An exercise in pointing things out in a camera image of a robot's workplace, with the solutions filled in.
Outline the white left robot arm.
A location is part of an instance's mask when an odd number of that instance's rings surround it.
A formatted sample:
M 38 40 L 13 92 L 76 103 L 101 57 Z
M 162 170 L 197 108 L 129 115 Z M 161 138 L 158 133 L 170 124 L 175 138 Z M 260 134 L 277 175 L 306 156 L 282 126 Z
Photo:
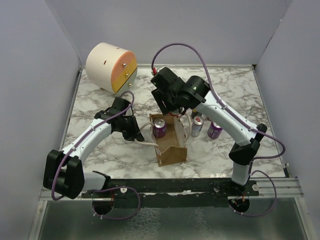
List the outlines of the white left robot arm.
M 112 133 L 122 134 L 125 141 L 147 145 L 133 113 L 133 100 L 117 96 L 112 106 L 97 112 L 88 128 L 61 150 L 51 150 L 46 158 L 43 187 L 51 191 L 51 198 L 75 199 L 81 192 L 94 191 L 106 197 L 111 190 L 109 176 L 93 171 L 85 173 L 83 164 L 93 150 Z

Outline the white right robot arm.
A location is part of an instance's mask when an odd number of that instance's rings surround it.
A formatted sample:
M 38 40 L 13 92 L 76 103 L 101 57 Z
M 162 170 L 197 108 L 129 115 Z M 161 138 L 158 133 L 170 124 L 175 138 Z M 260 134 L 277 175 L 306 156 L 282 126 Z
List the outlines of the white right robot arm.
M 233 161 L 233 173 L 229 189 L 240 196 L 248 189 L 250 164 L 260 147 L 267 127 L 246 120 L 219 97 L 214 96 L 210 85 L 199 76 L 193 75 L 183 81 L 168 67 L 152 71 L 151 92 L 163 115 L 178 111 L 196 110 L 218 124 L 235 141 L 229 158 Z

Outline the silver slim energy can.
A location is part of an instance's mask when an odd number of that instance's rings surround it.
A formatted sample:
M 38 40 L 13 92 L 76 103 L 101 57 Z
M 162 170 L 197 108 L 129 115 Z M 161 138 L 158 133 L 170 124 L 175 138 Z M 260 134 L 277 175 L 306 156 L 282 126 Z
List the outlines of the silver slim energy can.
M 204 119 L 201 116 L 195 116 L 192 120 L 191 136 L 192 137 L 199 136 L 203 125 L 204 125 Z

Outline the jute watermelon canvas bag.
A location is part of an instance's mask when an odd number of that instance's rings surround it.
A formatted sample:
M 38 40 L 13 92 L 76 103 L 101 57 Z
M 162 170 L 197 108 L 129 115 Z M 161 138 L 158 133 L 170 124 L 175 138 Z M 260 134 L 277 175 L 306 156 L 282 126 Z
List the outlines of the jute watermelon canvas bag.
M 157 164 L 159 167 L 180 164 L 187 161 L 188 149 L 187 140 L 191 136 L 192 121 L 190 115 L 186 114 L 188 121 L 188 131 L 185 130 L 182 123 L 182 115 L 179 118 L 163 115 L 150 114 L 149 121 L 146 122 L 141 129 L 150 125 L 150 136 L 152 142 L 149 145 L 155 149 Z M 166 134 L 162 138 L 156 138 L 153 135 L 154 120 L 162 118 L 166 122 Z

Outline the purple beverage can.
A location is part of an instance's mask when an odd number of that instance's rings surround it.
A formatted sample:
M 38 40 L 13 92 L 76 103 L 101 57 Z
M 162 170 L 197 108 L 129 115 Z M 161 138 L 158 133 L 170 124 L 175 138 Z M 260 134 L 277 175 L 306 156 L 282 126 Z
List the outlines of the purple beverage can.
M 208 135 L 211 139 L 215 140 L 215 139 L 217 139 L 217 138 L 220 136 L 222 130 L 223 130 L 223 129 L 222 129 L 219 125 L 217 125 L 215 122 L 212 121 L 212 122 L 210 123 L 210 125 L 209 125 L 208 130 L 207 130 L 207 135 Z
M 163 118 L 156 118 L 153 121 L 152 132 L 156 138 L 163 138 L 166 135 L 167 124 Z

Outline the black yellow beverage can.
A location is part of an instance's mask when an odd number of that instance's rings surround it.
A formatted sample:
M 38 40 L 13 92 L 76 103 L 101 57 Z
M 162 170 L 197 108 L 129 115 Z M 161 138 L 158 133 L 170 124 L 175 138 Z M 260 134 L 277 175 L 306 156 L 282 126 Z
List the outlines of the black yellow beverage can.
M 198 112 L 197 110 L 193 109 L 191 112 L 191 119 L 193 120 L 195 117 L 201 117 L 202 114 Z

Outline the silver top can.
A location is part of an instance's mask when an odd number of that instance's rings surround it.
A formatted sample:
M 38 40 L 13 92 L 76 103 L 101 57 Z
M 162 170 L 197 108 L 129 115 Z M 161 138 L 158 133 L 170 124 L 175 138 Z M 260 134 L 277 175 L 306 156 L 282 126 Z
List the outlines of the silver top can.
M 175 117 L 175 118 L 179 118 L 181 114 L 179 113 L 178 110 L 175 110 L 175 111 L 168 112 L 168 115 Z

